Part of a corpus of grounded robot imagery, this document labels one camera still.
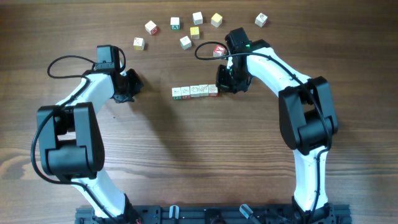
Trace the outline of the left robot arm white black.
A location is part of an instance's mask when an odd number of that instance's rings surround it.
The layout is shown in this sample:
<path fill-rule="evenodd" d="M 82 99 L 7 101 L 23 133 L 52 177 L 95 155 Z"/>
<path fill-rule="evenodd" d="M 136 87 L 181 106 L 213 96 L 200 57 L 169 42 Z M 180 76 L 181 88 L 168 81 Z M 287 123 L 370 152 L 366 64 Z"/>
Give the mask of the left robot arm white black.
<path fill-rule="evenodd" d="M 124 52 L 99 45 L 97 60 L 79 75 L 80 84 L 56 105 L 37 112 L 37 130 L 30 159 L 46 182 L 72 185 L 91 204 L 96 223 L 140 223 L 141 217 L 104 168 L 104 144 L 96 119 L 110 99 L 133 102 L 144 86 L 133 69 L 126 69 Z"/>

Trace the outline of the wooden block red trim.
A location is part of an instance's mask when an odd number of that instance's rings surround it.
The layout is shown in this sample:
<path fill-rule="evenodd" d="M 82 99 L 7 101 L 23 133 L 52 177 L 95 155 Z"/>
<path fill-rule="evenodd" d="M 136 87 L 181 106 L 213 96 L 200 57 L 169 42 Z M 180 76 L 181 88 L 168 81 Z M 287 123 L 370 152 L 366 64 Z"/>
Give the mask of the wooden block red trim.
<path fill-rule="evenodd" d="M 180 87 L 172 88 L 172 98 L 174 100 L 181 100 L 182 99 L 182 92 Z"/>

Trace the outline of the wooden block red edge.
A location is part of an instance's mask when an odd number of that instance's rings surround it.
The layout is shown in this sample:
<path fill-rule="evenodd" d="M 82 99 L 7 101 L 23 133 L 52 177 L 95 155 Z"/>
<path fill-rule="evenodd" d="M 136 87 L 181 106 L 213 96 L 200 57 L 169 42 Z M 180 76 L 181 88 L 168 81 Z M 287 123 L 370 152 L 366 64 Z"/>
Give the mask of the wooden block red edge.
<path fill-rule="evenodd" d="M 208 85 L 208 93 L 209 96 L 214 96 L 214 97 L 218 96 L 219 95 L 218 87 L 215 84 Z"/>

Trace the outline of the wooden block red picture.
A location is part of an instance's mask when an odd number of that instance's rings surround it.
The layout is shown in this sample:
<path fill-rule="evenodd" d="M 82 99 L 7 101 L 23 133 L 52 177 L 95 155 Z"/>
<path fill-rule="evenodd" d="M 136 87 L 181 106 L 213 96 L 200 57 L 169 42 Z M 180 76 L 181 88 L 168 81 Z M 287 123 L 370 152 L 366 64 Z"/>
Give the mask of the wooden block red picture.
<path fill-rule="evenodd" d="M 200 97 L 200 86 L 199 85 L 190 86 L 190 96 L 192 98 Z"/>

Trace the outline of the wooden block red bottom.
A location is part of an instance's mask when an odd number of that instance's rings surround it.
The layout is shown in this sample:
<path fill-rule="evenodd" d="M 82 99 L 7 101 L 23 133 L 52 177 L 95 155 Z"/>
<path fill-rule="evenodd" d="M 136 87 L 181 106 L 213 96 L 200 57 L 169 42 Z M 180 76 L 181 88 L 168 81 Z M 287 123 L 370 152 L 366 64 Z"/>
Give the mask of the wooden block red bottom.
<path fill-rule="evenodd" d="M 189 86 L 183 86 L 180 89 L 181 89 L 181 96 L 182 96 L 183 99 L 191 98 L 190 87 Z"/>

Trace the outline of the wooden block picture top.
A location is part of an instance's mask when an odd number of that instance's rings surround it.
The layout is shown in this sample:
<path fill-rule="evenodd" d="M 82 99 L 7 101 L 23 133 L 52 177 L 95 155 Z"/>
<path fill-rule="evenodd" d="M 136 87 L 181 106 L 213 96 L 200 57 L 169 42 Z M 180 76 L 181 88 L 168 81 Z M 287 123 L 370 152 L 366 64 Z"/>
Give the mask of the wooden block picture top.
<path fill-rule="evenodd" d="M 199 85 L 200 96 L 209 96 L 209 85 Z"/>

